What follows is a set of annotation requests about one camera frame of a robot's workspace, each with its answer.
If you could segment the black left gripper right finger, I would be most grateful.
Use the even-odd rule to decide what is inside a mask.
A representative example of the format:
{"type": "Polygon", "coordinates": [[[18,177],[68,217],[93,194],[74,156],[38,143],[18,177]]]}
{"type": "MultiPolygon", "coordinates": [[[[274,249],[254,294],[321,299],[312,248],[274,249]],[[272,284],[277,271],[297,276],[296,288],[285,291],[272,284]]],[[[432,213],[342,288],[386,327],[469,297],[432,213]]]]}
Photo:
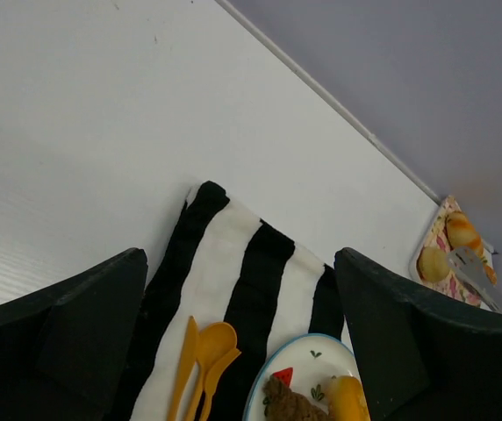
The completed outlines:
{"type": "Polygon", "coordinates": [[[502,314],[397,275],[353,248],[334,269],[373,420],[502,420],[502,314]]]}

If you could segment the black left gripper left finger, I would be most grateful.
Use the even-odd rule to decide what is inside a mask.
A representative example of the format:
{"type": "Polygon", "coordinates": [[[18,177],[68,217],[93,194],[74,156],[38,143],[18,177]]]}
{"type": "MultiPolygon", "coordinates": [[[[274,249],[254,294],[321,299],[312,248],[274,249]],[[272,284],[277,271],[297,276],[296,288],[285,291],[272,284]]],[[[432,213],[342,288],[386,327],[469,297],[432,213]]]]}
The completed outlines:
{"type": "Polygon", "coordinates": [[[147,279],[130,248],[0,304],[0,420],[101,420],[126,366],[147,279]]]}

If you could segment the glazed bagel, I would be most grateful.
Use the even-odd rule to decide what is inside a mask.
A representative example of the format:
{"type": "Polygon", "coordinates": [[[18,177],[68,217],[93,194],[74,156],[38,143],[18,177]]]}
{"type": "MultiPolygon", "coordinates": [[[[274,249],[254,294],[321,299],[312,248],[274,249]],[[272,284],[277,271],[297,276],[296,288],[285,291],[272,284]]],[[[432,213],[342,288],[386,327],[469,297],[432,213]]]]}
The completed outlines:
{"type": "Polygon", "coordinates": [[[334,377],[328,383],[326,397],[333,421],[370,421],[361,382],[353,376],[334,377]]]}

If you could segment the metal serving tongs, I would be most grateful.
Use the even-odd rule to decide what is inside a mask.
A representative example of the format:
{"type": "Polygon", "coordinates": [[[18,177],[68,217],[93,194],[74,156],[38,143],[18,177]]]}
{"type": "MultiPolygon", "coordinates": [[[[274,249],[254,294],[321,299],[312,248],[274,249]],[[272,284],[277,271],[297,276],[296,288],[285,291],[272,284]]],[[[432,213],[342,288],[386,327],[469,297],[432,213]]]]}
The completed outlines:
{"type": "Polygon", "coordinates": [[[491,283],[483,261],[468,247],[458,247],[447,254],[448,265],[455,276],[471,293],[494,312],[502,314],[502,294],[491,283]]]}

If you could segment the brown chocolate bread slice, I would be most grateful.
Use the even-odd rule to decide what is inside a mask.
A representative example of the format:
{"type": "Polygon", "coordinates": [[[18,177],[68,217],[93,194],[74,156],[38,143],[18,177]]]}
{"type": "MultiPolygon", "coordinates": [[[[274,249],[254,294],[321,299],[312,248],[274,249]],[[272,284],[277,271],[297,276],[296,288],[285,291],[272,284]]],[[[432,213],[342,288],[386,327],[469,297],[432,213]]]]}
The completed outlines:
{"type": "Polygon", "coordinates": [[[270,376],[263,386],[265,418],[271,421],[322,421],[330,417],[307,398],[291,390],[280,379],[270,376]]]}

